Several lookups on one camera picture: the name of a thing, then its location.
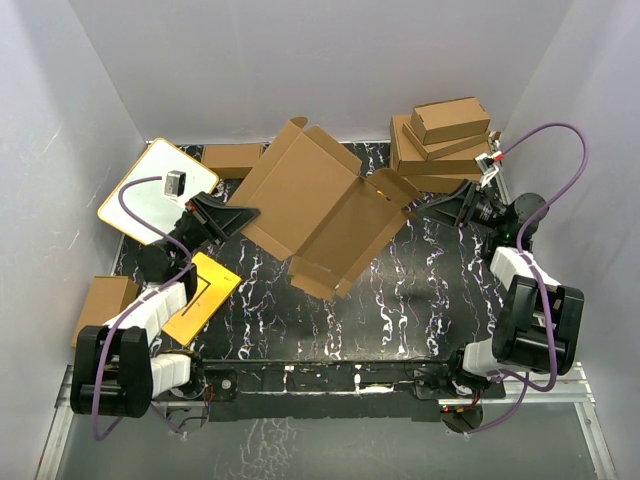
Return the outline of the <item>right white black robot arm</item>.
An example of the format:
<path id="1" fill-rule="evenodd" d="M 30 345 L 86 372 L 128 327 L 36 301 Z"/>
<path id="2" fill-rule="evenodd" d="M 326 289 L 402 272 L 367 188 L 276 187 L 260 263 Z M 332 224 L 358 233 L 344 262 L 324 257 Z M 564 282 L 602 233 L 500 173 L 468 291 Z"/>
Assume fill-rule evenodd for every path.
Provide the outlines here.
<path id="1" fill-rule="evenodd" d="M 548 210 L 536 193 L 504 204 L 491 188 L 470 181 L 416 208 L 414 214 L 421 220 L 486 228 L 481 257 L 507 290 L 491 338 L 458 348 L 447 361 L 445 381 L 453 394 L 478 394 L 495 380 L 524 373 L 546 374 L 555 382 L 571 370 L 584 294 L 546 274 L 530 251 Z"/>

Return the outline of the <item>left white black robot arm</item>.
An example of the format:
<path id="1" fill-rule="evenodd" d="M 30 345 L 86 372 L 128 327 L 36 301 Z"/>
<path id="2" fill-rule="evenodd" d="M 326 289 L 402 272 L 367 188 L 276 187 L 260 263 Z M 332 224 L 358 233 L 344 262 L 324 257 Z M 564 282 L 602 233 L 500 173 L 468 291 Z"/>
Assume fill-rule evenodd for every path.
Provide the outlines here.
<path id="1" fill-rule="evenodd" d="M 186 202 L 173 229 L 139 252 L 147 287 L 125 310 L 100 326 L 86 326 L 75 348 L 70 404 L 74 413 L 139 418 L 157 396 L 174 388 L 194 399 L 207 376 L 189 354 L 152 357 L 150 343 L 170 318 L 195 297 L 193 251 L 222 244 L 260 214 L 228 206 L 200 192 Z"/>

